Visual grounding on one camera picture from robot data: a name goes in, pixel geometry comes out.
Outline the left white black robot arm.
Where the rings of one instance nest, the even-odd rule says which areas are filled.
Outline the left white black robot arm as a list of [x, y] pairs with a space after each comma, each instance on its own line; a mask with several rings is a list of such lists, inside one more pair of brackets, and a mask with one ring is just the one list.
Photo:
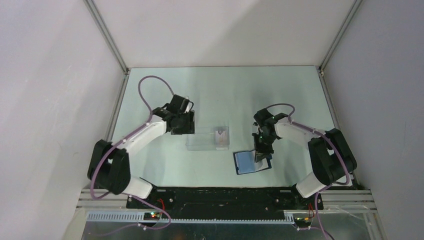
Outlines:
[[158, 194], [152, 191], [153, 184], [131, 174], [131, 159], [150, 142], [167, 133], [194, 134], [193, 106], [188, 98], [175, 94], [169, 103], [150, 109], [146, 123], [118, 142], [97, 141], [87, 170], [90, 187], [97, 186], [114, 195], [136, 196], [145, 208], [156, 206]]

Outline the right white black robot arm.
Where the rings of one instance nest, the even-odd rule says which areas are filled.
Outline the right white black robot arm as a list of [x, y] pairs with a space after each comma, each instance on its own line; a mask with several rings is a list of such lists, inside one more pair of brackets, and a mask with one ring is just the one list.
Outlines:
[[349, 174], [357, 168], [357, 161], [339, 129], [312, 128], [285, 113], [273, 115], [267, 108], [259, 110], [253, 118], [257, 126], [257, 132], [252, 135], [254, 163], [271, 157], [276, 140], [289, 140], [308, 150], [312, 171], [291, 188], [290, 201], [295, 208], [304, 209], [312, 195], [332, 184], [349, 184]]

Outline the blue leather card holder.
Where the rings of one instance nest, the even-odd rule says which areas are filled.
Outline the blue leather card holder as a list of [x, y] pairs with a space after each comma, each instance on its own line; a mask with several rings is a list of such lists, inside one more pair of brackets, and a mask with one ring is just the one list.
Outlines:
[[255, 162], [255, 153], [255, 150], [238, 151], [233, 153], [235, 171], [237, 175], [252, 174], [272, 168], [272, 155], [266, 155], [262, 160]]

